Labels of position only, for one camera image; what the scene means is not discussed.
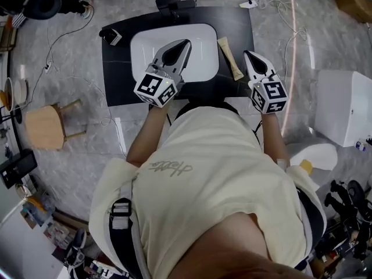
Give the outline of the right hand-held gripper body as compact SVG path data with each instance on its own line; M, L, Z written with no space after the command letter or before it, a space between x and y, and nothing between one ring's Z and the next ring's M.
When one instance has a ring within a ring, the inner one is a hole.
M251 82L251 100L263 115L282 112L289 100L285 85L278 74L272 74L255 83Z

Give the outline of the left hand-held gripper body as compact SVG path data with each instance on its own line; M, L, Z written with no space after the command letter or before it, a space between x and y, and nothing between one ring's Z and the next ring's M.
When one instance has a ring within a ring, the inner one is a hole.
M182 71L183 69L151 64L142 80L136 83L134 93L143 102L163 108L178 94L178 87L183 85Z

